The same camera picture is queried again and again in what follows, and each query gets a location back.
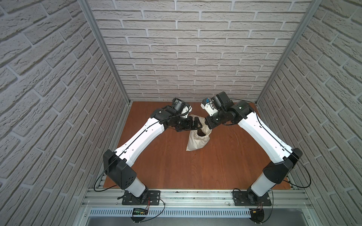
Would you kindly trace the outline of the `beige cloth soil bag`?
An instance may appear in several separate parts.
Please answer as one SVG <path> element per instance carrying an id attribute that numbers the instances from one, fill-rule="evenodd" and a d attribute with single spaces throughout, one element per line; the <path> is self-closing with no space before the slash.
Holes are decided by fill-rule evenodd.
<path id="1" fill-rule="evenodd" d="M 201 116 L 197 116 L 200 120 L 200 122 L 203 124 L 205 124 L 205 118 L 201 117 Z M 190 131 L 189 134 L 189 140 L 187 143 L 187 147 L 186 147 L 186 151 L 195 151 L 198 149 L 202 149 L 206 146 L 206 144 L 209 142 L 210 140 L 210 135 L 209 136 L 198 136 L 197 135 L 197 131 Z"/>

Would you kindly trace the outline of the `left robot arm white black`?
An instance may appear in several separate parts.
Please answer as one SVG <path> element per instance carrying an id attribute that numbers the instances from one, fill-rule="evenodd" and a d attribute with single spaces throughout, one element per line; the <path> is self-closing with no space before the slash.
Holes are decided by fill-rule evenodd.
<path id="1" fill-rule="evenodd" d="M 107 150 L 103 155 L 104 173 L 122 190 L 132 194 L 141 202 L 148 198 L 148 188 L 137 178 L 132 169 L 139 155 L 167 128 L 179 131 L 194 131 L 202 128 L 198 117 L 189 116 L 192 107 L 181 109 L 171 106 L 155 110 L 144 126 L 125 144 L 115 151 Z"/>

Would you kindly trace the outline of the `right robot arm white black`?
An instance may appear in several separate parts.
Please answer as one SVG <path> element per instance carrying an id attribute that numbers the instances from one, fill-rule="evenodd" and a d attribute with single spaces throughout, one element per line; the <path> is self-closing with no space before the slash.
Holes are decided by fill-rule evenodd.
<path id="1" fill-rule="evenodd" d="M 245 130 L 266 152 L 270 163 L 262 174 L 248 188 L 248 195 L 253 199 L 263 197 L 275 185 L 280 184 L 301 158 L 302 152 L 287 145 L 274 134 L 259 118 L 252 106 L 246 101 L 233 103 L 231 100 L 220 102 L 206 98 L 201 103 L 209 116 L 206 125 L 210 129 L 227 122 L 236 124 Z"/>

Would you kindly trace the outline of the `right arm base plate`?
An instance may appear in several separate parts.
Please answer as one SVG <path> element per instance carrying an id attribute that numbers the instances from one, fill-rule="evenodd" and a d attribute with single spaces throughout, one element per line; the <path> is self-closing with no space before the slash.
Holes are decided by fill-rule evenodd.
<path id="1" fill-rule="evenodd" d="M 235 190 L 232 191 L 232 199 L 235 206 L 272 206 L 272 201 L 268 193 L 259 197 L 252 191 Z"/>

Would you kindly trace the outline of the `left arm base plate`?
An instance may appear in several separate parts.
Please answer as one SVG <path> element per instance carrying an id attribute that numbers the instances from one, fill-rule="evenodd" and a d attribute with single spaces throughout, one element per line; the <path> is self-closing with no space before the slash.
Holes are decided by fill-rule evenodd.
<path id="1" fill-rule="evenodd" d="M 160 190 L 145 190 L 140 197 L 135 197 L 128 191 L 124 192 L 122 196 L 122 205 L 155 205 L 158 206 L 160 202 Z"/>

